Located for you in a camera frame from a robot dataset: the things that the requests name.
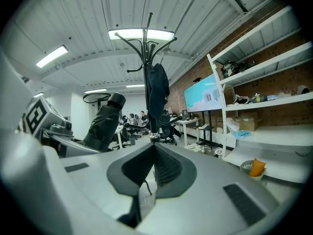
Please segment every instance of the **fluorescent light fixture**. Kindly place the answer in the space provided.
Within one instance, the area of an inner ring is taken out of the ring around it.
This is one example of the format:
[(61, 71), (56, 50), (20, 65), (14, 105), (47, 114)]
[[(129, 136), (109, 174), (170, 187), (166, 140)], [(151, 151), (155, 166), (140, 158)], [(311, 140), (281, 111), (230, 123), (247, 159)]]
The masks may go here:
[[(118, 29), (109, 31), (109, 37), (111, 40), (120, 39), (118, 36), (115, 36), (116, 32), (126, 39), (142, 38), (142, 29)], [(147, 37), (151, 39), (160, 39), (169, 41), (173, 39), (174, 33), (171, 31), (149, 29)]]
[(89, 94), (89, 93), (93, 93), (93, 92), (106, 92), (107, 89), (106, 88), (102, 88), (102, 89), (95, 89), (95, 90), (90, 90), (90, 91), (84, 91), (84, 93)]
[(145, 87), (145, 85), (144, 84), (126, 85), (126, 88), (132, 88), (132, 87)]
[(43, 95), (42, 92), (38, 93), (37, 95), (34, 95), (34, 97), (39, 97), (39, 96), (41, 96), (41, 95)]
[(50, 63), (52, 60), (58, 58), (59, 56), (62, 56), (67, 52), (68, 52), (67, 48), (64, 45), (62, 45), (60, 48), (56, 49), (55, 51), (51, 52), (48, 56), (40, 60), (36, 65), (39, 68), (42, 68), (46, 64)]

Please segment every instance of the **blue screen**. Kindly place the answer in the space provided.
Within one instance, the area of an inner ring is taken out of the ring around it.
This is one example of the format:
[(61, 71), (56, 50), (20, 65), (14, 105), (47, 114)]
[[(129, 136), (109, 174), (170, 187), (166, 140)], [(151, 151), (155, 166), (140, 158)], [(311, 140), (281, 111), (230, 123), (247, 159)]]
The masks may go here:
[(222, 98), (218, 86), (214, 74), (212, 74), (184, 90), (187, 111), (200, 112), (221, 109)]

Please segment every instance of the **white shelving unit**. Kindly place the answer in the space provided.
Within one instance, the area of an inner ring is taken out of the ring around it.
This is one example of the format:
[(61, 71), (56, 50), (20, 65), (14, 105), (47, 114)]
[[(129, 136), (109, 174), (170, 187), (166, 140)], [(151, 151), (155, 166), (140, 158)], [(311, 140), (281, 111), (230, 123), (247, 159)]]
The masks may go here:
[[(257, 158), (267, 163), (266, 175), (298, 183), (305, 182), (311, 171), (309, 162), (313, 158), (313, 125), (259, 127), (255, 132), (251, 132), (250, 137), (238, 141), (239, 145), (229, 152), (226, 151), (226, 141), (227, 138), (232, 137), (232, 134), (226, 134), (226, 112), (311, 100), (313, 99), (313, 92), (272, 101), (227, 107), (223, 91), (225, 85), (236, 87), (312, 60), (312, 44), (305, 43), (223, 80), (220, 80), (213, 62), (216, 61), (221, 64), (228, 60), (241, 62), (293, 35), (300, 29), (292, 8), (288, 6), (247, 32), (216, 56), (207, 55), (215, 79), (220, 85), (219, 93), (222, 95), (224, 123), (222, 159), (240, 166), (246, 160)], [(295, 151), (307, 153), (303, 157), (301, 154), (296, 154)]]
[(225, 111), (238, 111), (238, 110), (255, 109), (255, 108), (269, 107), (269, 106), (282, 105), (282, 104), (291, 104), (291, 103), (306, 101), (310, 99), (313, 99), (313, 92), (302, 94), (302, 95), (289, 96), (289, 97), (271, 100), (271, 101), (260, 102), (260, 103), (242, 104), (238, 106), (228, 106), (225, 108)]

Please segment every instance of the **black coat rack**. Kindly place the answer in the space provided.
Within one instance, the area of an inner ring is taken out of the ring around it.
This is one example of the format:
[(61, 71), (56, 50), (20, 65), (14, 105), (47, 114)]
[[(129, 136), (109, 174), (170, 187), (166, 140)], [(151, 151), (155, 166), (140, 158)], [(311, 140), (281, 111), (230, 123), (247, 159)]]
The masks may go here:
[[(160, 50), (162, 50), (163, 48), (165, 48), (166, 46), (168, 46), (169, 44), (171, 44), (172, 42), (177, 40), (177, 37), (174, 37), (172, 40), (168, 41), (167, 43), (162, 45), (160, 48), (158, 48), (155, 52), (153, 52), (156, 45), (158, 45), (159, 43), (156, 41), (153, 41), (153, 40), (147, 41), (147, 35), (148, 35), (148, 30), (149, 30), (149, 25), (150, 25), (152, 15), (153, 15), (153, 13), (150, 12), (147, 27), (142, 29), (142, 40), (137, 39), (137, 38), (132, 38), (132, 39), (126, 40), (121, 35), (119, 35), (117, 32), (115, 33), (115, 36), (119, 37), (121, 40), (123, 40), (125, 43), (127, 43), (130, 47), (132, 47), (137, 52), (137, 54), (139, 55), (139, 57), (141, 59), (142, 65), (138, 69), (127, 70), (127, 72), (136, 72), (136, 71), (140, 71), (141, 69), (143, 69), (147, 109), (149, 109), (149, 100), (150, 100), (150, 95), (151, 95), (151, 86), (149, 83), (149, 77), (148, 77), (147, 69), (153, 69), (153, 66), (152, 66), (153, 59)], [(131, 43), (131, 41), (139, 41), (141, 50), (139, 51)], [(150, 140), (151, 140), (151, 142), (159, 142), (160, 141), (160, 134), (158, 133), (158, 130), (157, 130), (157, 121), (162, 125), (167, 125), (167, 124), (174, 123), (174, 122), (181, 119), (181, 117), (178, 117), (177, 119), (175, 119), (173, 121), (165, 123), (165, 122), (162, 122), (162, 121), (152, 117), (150, 115), (149, 111), (148, 111), (147, 116), (148, 116), (148, 121), (144, 126), (131, 125), (129, 123), (125, 123), (124, 126), (126, 128), (144, 129), (150, 123), (150, 127), (151, 127)]]

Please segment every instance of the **brick wall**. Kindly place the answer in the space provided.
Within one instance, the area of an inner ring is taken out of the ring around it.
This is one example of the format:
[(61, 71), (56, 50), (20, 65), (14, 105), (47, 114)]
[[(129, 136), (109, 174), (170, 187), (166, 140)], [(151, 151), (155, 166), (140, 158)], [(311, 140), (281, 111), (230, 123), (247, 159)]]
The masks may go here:
[[(257, 15), (247, 21), (245, 24), (236, 29), (228, 37), (226, 37), (220, 44), (210, 51), (210, 55), (214, 56), (227, 46), (232, 44), (238, 38), (246, 34), (252, 28), (272, 16), (286, 5), (280, 1), (274, 1), (266, 8), (260, 10)], [(280, 55), (290, 49), (293, 49), (307, 40), (303, 37), (301, 32), (296, 33), (285, 40), (263, 50), (246, 59), (247, 62), (252, 62), (253, 59), (257, 63), (264, 62), (270, 58)], [(259, 94), (278, 94), (280, 92), (296, 94), (298, 85), (306, 85), (310, 90), (313, 90), (313, 62), (307, 62), (295, 68), (291, 68), (265, 78), (255, 80), (253, 82), (235, 87), (235, 93), (242, 96), (253, 96), (255, 93)], [(170, 88), (169, 102), (166, 107), (172, 106), (173, 112), (179, 113), (186, 109), (183, 91), (192, 86), (193, 80), (201, 77), (205, 78), (213, 74), (211, 66), (207, 57), (203, 57), (198, 63), (196, 63), (192, 69), (181, 77)], [(230, 87), (226, 87), (224, 91), (225, 100), (227, 104), (233, 102)], [(262, 120), (260, 125), (272, 126), (272, 125), (293, 125), (293, 124), (306, 124), (313, 123), (313, 102), (304, 101), (294, 104), (265, 107), (259, 109), (249, 110), (259, 113), (259, 118)], [(227, 117), (234, 117), (234, 112), (227, 112)], [(200, 118), (200, 125), (203, 124), (201, 113), (195, 113)], [(212, 125), (214, 127), (223, 127), (222, 111), (211, 111)], [(204, 120), (208, 123), (207, 112), (204, 115)]]

